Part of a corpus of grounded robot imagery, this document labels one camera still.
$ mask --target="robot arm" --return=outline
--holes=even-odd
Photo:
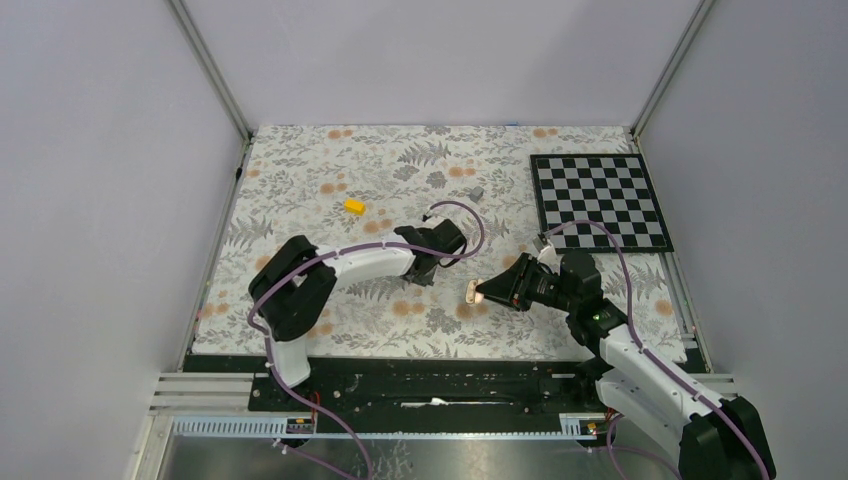
[[[579,369],[606,406],[624,414],[662,446],[686,480],[759,479],[757,466],[729,427],[708,406],[721,410],[754,445],[771,478],[774,462],[756,408],[743,397],[725,400],[700,385],[674,362],[648,358],[637,347],[627,315],[604,298],[601,275],[585,252],[563,255],[559,274],[527,253],[504,273],[478,284],[483,298],[526,311],[533,302],[568,313],[566,323],[578,343],[596,358]],[[692,395],[669,376],[682,378]]]
[[[383,239],[384,243],[407,243],[443,253],[464,250],[467,240],[457,226],[439,217],[425,218],[421,227],[403,226]],[[250,282],[254,302],[294,269],[316,256],[338,248],[315,246],[303,235],[292,237]],[[318,317],[330,294],[373,278],[399,276],[422,286],[432,285],[439,258],[403,248],[386,247],[353,252],[324,260],[305,275],[284,285],[259,309],[273,339],[272,362],[287,385],[294,387],[309,378],[306,333]]]

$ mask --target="small gray object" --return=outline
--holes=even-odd
[[[468,198],[474,203],[479,202],[483,198],[483,187],[474,187],[471,193],[468,194]]]

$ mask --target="black and white checkerboard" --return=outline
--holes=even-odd
[[[602,223],[625,252],[669,252],[671,239],[641,155],[531,155],[542,231],[575,219]],[[551,237],[557,252],[614,252],[582,224]]]

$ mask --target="white wall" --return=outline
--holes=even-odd
[[[3,2],[0,72],[0,478],[120,478],[239,141],[163,1]]]
[[[714,359],[779,478],[845,478],[848,3],[718,2],[643,137]]]
[[[259,124],[629,125],[697,0],[189,0]]]

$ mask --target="yellow sponge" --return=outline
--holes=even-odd
[[[365,204],[348,198],[345,200],[345,210],[356,215],[365,215]]]

